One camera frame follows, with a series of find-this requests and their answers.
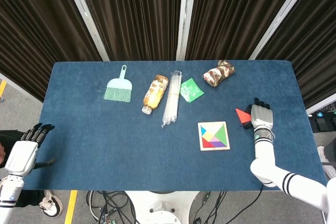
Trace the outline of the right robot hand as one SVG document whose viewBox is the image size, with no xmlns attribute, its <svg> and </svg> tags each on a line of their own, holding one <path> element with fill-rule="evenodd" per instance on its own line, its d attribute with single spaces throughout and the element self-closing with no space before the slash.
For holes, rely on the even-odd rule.
<svg viewBox="0 0 336 224">
<path fill-rule="evenodd" d="M 254 98 L 254 103 L 249 104 L 244 111 L 251 116 L 247 122 L 242 123 L 243 128 L 256 129 L 258 126 L 268 127 L 270 130 L 273 127 L 273 112 L 268 103 Z"/>
</svg>

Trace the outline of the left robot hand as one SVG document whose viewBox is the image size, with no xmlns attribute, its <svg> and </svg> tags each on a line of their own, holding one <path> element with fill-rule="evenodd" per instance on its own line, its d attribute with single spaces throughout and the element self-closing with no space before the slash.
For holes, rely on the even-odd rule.
<svg viewBox="0 0 336 224">
<path fill-rule="evenodd" d="M 23 134 L 21 139 L 14 144 L 5 164 L 9 175 L 24 177 L 33 169 L 48 167 L 56 162 L 55 157 L 46 162 L 36 162 L 39 148 L 46 135 L 54 128 L 55 126 L 52 124 L 38 123 Z"/>
</svg>

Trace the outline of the orange triangle tangram piece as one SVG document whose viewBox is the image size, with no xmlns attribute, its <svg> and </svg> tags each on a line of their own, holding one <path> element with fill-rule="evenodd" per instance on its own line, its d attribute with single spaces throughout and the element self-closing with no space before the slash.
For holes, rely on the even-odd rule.
<svg viewBox="0 0 336 224">
<path fill-rule="evenodd" d="M 236 113 L 237 113 L 237 116 L 241 122 L 241 124 L 244 124 L 244 123 L 248 123 L 251 121 L 251 115 L 245 111 L 242 111 L 238 108 L 235 109 L 236 110 Z"/>
</svg>

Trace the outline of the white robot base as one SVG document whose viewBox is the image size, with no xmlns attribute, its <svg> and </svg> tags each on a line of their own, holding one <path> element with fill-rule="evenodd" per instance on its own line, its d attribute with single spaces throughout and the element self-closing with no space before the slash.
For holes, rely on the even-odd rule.
<svg viewBox="0 0 336 224">
<path fill-rule="evenodd" d="M 140 224 L 189 224 L 192 203 L 198 191 L 127 191 Z"/>
</svg>

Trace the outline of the green triangle tangram piece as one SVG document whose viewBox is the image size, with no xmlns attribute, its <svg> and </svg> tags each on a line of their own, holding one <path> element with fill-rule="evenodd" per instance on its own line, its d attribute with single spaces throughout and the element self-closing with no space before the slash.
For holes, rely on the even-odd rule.
<svg viewBox="0 0 336 224">
<path fill-rule="evenodd" d="M 228 146 L 227 144 L 227 137 L 226 137 L 226 128 L 224 125 L 222 125 L 219 130 L 216 132 L 214 135 L 216 138 L 220 140 L 220 142 L 224 143 L 226 147 Z"/>
</svg>

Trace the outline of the wooden tangram tray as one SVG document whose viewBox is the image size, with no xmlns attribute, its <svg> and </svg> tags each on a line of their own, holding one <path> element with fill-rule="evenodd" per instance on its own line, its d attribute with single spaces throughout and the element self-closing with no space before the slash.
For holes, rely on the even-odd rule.
<svg viewBox="0 0 336 224">
<path fill-rule="evenodd" d="M 219 128 L 224 125 L 226 128 L 226 137 L 227 137 L 227 147 L 214 147 L 214 148 L 203 148 L 202 146 L 202 134 L 201 134 L 201 126 L 206 129 L 206 131 L 209 131 L 213 135 L 216 134 L 216 132 L 219 130 Z M 225 121 L 220 122 L 199 122 L 197 125 L 198 128 L 198 135 L 199 135 L 199 142 L 200 142 L 200 150 L 201 151 L 226 151 L 230 150 L 230 143 L 229 143 L 229 137 L 228 137 L 228 130 L 227 125 Z"/>
</svg>

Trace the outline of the white sneaker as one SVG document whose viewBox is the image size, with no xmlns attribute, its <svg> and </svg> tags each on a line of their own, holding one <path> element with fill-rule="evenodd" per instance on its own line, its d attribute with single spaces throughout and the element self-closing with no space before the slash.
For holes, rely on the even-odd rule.
<svg viewBox="0 0 336 224">
<path fill-rule="evenodd" d="M 44 197 L 38 204 L 38 207 L 50 218 L 60 216 L 63 211 L 61 200 L 51 190 L 44 190 Z"/>
<path fill-rule="evenodd" d="M 328 163 L 329 160 L 327 159 L 327 157 L 325 156 L 325 153 L 324 153 L 324 146 L 318 146 L 317 147 L 317 151 L 318 151 L 318 154 L 319 154 L 319 157 L 320 157 L 320 161 L 322 163 Z"/>
</svg>

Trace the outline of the black equipment box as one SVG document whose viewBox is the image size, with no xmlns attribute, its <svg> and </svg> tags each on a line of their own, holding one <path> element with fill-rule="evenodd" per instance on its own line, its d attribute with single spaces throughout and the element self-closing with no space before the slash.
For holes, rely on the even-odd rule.
<svg viewBox="0 0 336 224">
<path fill-rule="evenodd" d="M 336 104 L 329 104 L 308 115 L 313 133 L 336 131 Z"/>
</svg>

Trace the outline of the green sachet packet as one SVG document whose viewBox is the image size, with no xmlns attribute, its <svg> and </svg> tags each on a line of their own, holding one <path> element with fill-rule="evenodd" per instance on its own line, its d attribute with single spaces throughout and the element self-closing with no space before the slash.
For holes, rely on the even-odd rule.
<svg viewBox="0 0 336 224">
<path fill-rule="evenodd" d="M 187 103 L 191 103 L 201 97 L 204 92 L 198 87 L 194 79 L 190 78 L 181 84 L 180 94 Z"/>
</svg>

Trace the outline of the dark brown curtain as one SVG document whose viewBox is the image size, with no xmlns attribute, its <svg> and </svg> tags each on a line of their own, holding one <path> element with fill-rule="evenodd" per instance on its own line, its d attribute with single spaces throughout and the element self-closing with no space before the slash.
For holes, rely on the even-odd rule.
<svg viewBox="0 0 336 224">
<path fill-rule="evenodd" d="M 247 60 L 285 0 L 194 0 L 186 60 Z"/>
<path fill-rule="evenodd" d="M 86 0 L 111 61 L 176 59 L 181 0 Z"/>
<path fill-rule="evenodd" d="M 43 101 L 61 61 L 101 61 L 74 0 L 0 0 L 0 73 Z"/>
<path fill-rule="evenodd" d="M 297 0 L 258 60 L 292 63 L 309 108 L 336 93 L 336 0 Z"/>
</svg>

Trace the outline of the bundle of clear straws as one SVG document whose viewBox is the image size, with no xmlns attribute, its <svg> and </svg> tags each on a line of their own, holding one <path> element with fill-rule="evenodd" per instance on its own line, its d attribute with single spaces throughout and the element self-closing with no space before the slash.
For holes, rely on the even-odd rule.
<svg viewBox="0 0 336 224">
<path fill-rule="evenodd" d="M 170 125 L 171 123 L 174 123 L 177 119 L 181 81 L 182 81 L 181 71 L 175 70 L 174 72 L 171 73 L 171 82 L 169 86 L 169 92 L 167 95 L 167 101 L 163 113 L 161 127 Z"/>
</svg>

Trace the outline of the blue table cloth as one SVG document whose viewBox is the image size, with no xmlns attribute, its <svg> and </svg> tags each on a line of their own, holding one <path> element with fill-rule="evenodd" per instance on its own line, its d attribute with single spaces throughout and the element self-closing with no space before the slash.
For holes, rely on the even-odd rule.
<svg viewBox="0 0 336 224">
<path fill-rule="evenodd" d="M 292 68 L 285 60 L 234 60 L 235 73 L 217 87 L 202 75 L 217 65 L 206 61 L 128 61 L 131 101 L 103 99 L 109 80 L 123 65 L 111 62 L 54 64 L 40 121 L 52 124 L 37 159 L 56 158 L 32 171 L 26 189 L 233 191 L 259 190 L 250 171 L 254 134 L 242 127 L 236 108 L 254 98 L 274 114 L 276 164 L 326 183 L 305 105 Z M 180 70 L 204 94 L 191 103 L 179 99 L 176 122 L 161 127 L 166 100 L 149 115 L 144 96 L 155 78 Z M 199 122 L 225 121 L 230 150 L 201 151 Z"/>
</svg>

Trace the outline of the orange drink bottle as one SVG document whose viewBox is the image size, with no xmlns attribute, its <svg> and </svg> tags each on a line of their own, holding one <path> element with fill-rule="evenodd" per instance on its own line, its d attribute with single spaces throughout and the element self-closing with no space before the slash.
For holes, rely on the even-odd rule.
<svg viewBox="0 0 336 224">
<path fill-rule="evenodd" d="M 144 99 L 142 112 L 149 115 L 156 109 L 163 97 L 163 94 L 168 85 L 168 78 L 163 75 L 156 75 L 155 79 L 152 81 Z"/>
</svg>

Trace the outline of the green hand brush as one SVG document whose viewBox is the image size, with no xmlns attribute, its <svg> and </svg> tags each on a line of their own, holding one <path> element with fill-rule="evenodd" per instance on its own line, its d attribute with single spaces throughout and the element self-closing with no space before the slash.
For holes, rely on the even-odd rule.
<svg viewBox="0 0 336 224">
<path fill-rule="evenodd" d="M 125 78 L 127 66 L 123 65 L 118 78 L 111 79 L 106 86 L 103 99 L 109 101 L 130 102 L 132 83 Z"/>
</svg>

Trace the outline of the white partition post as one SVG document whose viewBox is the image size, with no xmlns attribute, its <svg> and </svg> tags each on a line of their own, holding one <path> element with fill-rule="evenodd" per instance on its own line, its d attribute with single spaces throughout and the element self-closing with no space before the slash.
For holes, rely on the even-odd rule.
<svg viewBox="0 0 336 224">
<path fill-rule="evenodd" d="M 73 0 L 103 61 L 110 61 L 86 0 Z"/>
<path fill-rule="evenodd" d="M 285 0 L 248 60 L 255 60 L 298 0 Z"/>
<path fill-rule="evenodd" d="M 186 50 L 193 13 L 194 0 L 181 0 L 176 61 L 186 59 Z"/>
</svg>

